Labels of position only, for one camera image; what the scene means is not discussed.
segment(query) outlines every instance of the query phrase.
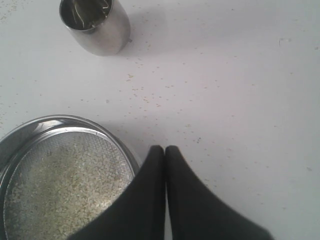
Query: stainless steel cup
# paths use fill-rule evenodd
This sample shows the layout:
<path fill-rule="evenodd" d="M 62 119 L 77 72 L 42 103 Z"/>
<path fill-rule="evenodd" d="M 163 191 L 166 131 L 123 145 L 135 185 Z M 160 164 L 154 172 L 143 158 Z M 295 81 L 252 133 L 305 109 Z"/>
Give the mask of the stainless steel cup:
<path fill-rule="evenodd" d="M 118 0 L 61 0 L 59 11 L 75 40 L 90 53 L 114 55 L 129 41 L 129 18 Z"/>

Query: white table surface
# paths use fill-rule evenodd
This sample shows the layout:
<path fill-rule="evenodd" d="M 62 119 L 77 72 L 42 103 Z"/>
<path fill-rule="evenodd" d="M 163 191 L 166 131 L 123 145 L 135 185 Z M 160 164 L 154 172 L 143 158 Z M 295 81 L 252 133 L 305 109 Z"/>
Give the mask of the white table surface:
<path fill-rule="evenodd" d="M 122 0 L 133 42 L 100 57 L 66 30 L 58 0 L 1 0 L 0 137 L 68 114 L 142 159 L 177 145 L 276 240 L 318 240 L 320 1 L 178 1 Z"/>

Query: metal cup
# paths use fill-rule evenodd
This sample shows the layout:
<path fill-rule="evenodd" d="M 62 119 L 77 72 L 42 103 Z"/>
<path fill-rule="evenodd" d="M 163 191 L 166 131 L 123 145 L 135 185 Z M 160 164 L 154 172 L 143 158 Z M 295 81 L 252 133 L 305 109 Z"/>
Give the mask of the metal cup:
<path fill-rule="evenodd" d="M 129 41 L 130 22 L 118 0 L 61 0 L 60 17 L 88 52 L 108 56 Z"/>

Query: white countertop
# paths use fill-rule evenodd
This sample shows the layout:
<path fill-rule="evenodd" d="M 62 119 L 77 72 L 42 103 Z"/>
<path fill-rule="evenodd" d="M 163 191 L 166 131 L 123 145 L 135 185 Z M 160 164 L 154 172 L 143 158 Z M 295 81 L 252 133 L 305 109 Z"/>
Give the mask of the white countertop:
<path fill-rule="evenodd" d="M 320 1 L 122 0 L 133 42 L 83 50 L 58 0 L 2 0 L 0 137 L 95 121 L 144 158 L 177 145 L 223 201 L 276 240 L 320 236 Z"/>

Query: mesh strainer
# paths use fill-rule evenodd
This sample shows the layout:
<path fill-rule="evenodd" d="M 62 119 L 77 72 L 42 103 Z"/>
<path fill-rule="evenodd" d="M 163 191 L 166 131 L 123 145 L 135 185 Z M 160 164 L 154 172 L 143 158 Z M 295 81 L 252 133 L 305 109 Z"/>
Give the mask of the mesh strainer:
<path fill-rule="evenodd" d="M 63 240 L 124 191 L 138 165 L 101 126 L 74 116 L 26 123 L 0 142 L 1 239 Z"/>

